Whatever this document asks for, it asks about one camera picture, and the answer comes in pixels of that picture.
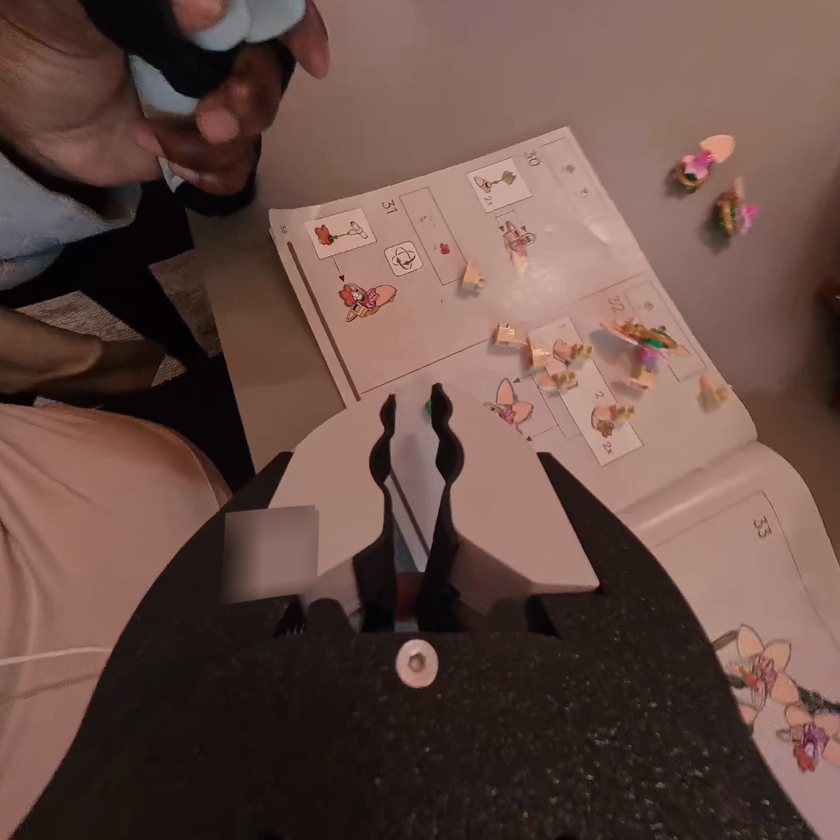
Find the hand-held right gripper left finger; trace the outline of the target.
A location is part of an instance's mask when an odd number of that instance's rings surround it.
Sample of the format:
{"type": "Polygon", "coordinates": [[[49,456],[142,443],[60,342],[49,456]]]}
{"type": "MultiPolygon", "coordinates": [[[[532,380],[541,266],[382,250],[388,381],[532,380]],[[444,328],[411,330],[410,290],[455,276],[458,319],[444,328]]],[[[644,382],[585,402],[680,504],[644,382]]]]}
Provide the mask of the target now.
{"type": "Polygon", "coordinates": [[[396,398],[353,404],[310,433],[292,452],[270,509],[318,513],[316,575],[304,586],[309,604],[330,598],[348,614],[362,608],[353,559],[392,524],[385,483],[391,474],[396,398]]]}

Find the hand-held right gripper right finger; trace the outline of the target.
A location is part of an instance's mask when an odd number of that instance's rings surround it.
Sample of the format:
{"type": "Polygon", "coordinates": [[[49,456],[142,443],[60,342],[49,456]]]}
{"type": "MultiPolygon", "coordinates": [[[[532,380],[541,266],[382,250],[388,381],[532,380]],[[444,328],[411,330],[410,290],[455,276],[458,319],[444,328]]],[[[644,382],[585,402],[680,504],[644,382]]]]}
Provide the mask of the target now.
{"type": "Polygon", "coordinates": [[[594,592],[599,579],[537,452],[454,385],[430,395],[444,482],[427,559],[427,603],[455,591],[487,614],[500,601],[594,592]]]}

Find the person's left forearm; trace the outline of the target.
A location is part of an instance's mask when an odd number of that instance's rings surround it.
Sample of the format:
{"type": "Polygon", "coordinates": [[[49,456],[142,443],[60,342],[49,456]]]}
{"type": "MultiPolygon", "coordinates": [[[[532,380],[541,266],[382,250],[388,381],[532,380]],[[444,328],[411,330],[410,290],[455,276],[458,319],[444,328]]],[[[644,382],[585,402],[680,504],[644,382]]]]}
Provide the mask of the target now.
{"type": "Polygon", "coordinates": [[[62,251],[82,240],[129,226],[142,195],[139,183],[97,191],[92,208],[53,192],[1,155],[1,290],[42,275],[62,251]]]}

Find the grey desk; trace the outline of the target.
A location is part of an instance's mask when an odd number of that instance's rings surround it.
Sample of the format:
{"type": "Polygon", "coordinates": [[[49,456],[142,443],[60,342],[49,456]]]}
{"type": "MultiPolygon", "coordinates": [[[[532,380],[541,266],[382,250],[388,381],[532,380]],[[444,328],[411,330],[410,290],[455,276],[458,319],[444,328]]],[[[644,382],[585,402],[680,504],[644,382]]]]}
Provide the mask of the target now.
{"type": "Polygon", "coordinates": [[[838,2],[318,2],[332,64],[295,73],[255,204],[190,216],[256,469],[342,403],[268,211],[326,203],[569,126],[657,277],[808,484],[838,543],[838,415],[815,290],[838,272],[838,2]],[[734,151],[691,192],[675,169],[734,151]],[[736,177],[760,214],[734,238],[736,177]]]}

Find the person's left hand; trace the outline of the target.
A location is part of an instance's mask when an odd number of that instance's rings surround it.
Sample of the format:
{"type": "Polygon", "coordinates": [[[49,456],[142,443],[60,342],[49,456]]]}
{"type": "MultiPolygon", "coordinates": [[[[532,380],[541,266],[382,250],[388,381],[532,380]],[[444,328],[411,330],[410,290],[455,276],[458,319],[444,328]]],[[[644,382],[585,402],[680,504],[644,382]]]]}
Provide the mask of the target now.
{"type": "Polygon", "coordinates": [[[2,2],[2,152],[58,192],[152,181],[164,159],[202,192],[239,193],[283,95],[278,46],[311,77],[329,73],[328,30],[305,8],[281,37],[242,48],[187,118],[144,115],[123,52],[80,2],[2,2]]]}

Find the partly built brick flower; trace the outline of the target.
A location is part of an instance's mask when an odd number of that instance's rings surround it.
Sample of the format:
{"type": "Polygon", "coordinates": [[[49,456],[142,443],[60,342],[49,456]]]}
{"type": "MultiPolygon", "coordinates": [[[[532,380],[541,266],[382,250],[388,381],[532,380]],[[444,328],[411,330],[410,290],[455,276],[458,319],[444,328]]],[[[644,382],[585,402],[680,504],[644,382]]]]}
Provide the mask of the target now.
{"type": "Polygon", "coordinates": [[[600,327],[613,337],[633,345],[636,368],[623,383],[637,391],[646,392],[658,383],[658,363],[671,364],[673,357],[687,357],[690,352],[669,336],[664,328],[650,329],[635,318],[601,322],[600,327]]]}

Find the open building instruction booklet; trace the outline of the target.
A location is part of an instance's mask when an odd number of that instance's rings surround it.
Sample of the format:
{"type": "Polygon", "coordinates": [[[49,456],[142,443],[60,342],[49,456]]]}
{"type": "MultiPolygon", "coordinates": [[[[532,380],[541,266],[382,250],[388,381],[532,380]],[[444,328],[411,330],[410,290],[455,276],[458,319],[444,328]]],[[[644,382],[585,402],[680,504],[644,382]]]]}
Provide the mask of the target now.
{"type": "Polygon", "coordinates": [[[803,478],[734,395],[706,411],[700,347],[569,129],[333,203],[269,211],[271,236],[347,407],[394,395],[397,543],[424,570],[444,482],[424,404],[436,383],[488,408],[627,522],[696,610],[756,745],[821,838],[838,838],[838,564],[803,478]],[[467,261],[486,278],[459,294],[467,261]],[[646,392],[636,319],[689,351],[646,392]],[[583,365],[528,370],[499,321],[583,365]],[[579,386],[544,392],[572,370],[579,386]],[[598,404],[636,406],[604,439],[598,404]]]}

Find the small pink brick flower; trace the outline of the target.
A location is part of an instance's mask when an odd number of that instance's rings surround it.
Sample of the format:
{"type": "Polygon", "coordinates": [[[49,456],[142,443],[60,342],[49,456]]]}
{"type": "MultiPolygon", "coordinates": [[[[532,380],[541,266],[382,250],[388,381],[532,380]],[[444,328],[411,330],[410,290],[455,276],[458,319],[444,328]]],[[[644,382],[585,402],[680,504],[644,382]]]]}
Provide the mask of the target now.
{"type": "Polygon", "coordinates": [[[735,139],[730,134],[716,134],[699,143],[698,150],[683,156],[676,165],[675,179],[688,191],[703,186],[712,170],[730,157],[735,139]]]}
{"type": "Polygon", "coordinates": [[[728,238],[747,233],[760,215],[760,206],[747,201],[745,184],[743,177],[736,177],[716,202],[717,228],[728,238]]]}

